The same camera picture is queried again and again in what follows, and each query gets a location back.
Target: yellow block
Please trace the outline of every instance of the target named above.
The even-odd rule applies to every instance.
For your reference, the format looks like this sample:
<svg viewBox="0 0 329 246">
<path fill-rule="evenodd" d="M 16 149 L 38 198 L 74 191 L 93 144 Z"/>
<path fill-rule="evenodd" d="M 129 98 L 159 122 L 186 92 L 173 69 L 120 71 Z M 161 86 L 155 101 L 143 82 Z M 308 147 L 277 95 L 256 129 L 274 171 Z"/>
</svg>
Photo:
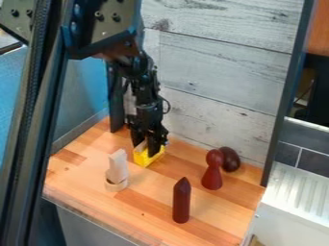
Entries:
<svg viewBox="0 0 329 246">
<path fill-rule="evenodd" d="M 156 160 L 164 152 L 165 152 L 165 147 L 162 145 L 159 153 L 154 155 L 152 158 L 149 158 L 147 148 L 144 149 L 142 152 L 138 152 L 138 151 L 134 150 L 134 162 L 137 165 L 140 165 L 142 167 L 146 167 L 149 164 L 151 164 L 154 160 Z"/>
</svg>

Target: gray tile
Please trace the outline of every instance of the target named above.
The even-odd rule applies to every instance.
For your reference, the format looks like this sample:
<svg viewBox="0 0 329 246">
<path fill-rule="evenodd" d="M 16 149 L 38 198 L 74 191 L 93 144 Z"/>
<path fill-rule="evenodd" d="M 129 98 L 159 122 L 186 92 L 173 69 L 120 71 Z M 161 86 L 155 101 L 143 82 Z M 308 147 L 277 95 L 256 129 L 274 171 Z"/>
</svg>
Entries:
<svg viewBox="0 0 329 246">
<path fill-rule="evenodd" d="M 303 150 L 298 168 L 329 178 L 329 157 L 308 150 Z"/>
<path fill-rule="evenodd" d="M 285 120 L 280 141 L 329 155 L 329 133 Z"/>
<path fill-rule="evenodd" d="M 298 159 L 299 151 L 300 148 L 298 147 L 279 142 L 276 149 L 275 160 L 286 165 L 295 166 Z"/>
</svg>

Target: dark red cylinder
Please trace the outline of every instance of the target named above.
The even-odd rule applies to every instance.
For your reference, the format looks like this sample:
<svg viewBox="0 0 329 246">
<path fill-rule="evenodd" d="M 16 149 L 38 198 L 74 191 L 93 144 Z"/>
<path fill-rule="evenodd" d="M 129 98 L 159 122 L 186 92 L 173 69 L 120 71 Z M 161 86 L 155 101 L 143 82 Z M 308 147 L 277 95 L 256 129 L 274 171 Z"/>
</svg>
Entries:
<svg viewBox="0 0 329 246">
<path fill-rule="evenodd" d="M 186 177 L 173 188 L 172 219 L 180 224 L 190 219 L 190 182 Z"/>
</svg>

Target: cable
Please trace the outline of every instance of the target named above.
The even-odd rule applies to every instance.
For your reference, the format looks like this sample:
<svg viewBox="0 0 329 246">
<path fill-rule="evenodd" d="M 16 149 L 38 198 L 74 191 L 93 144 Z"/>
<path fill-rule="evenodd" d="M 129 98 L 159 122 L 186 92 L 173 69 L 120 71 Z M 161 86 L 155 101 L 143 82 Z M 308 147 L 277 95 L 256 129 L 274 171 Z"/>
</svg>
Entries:
<svg viewBox="0 0 329 246">
<path fill-rule="evenodd" d="M 169 103 L 168 100 L 166 100 L 164 97 L 163 97 L 164 101 L 166 102 L 167 106 L 168 106 L 168 109 L 166 111 L 164 111 L 164 114 L 168 114 L 170 111 L 171 111 L 171 105 Z"/>
</svg>

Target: wooden block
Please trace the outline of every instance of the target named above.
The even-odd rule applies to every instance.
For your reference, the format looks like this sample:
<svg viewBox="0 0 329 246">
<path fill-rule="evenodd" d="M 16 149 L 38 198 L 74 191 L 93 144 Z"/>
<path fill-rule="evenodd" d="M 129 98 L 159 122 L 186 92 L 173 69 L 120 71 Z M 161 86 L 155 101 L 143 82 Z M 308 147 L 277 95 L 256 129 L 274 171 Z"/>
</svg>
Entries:
<svg viewBox="0 0 329 246">
<path fill-rule="evenodd" d="M 128 163 L 127 153 L 123 149 L 119 149 L 115 153 L 109 155 L 110 170 L 107 172 L 107 179 L 112 184 L 120 184 L 128 179 Z"/>
<path fill-rule="evenodd" d="M 118 192 L 128 186 L 127 153 L 119 149 L 109 155 L 110 169 L 106 172 L 105 187 L 110 192 Z"/>
</svg>

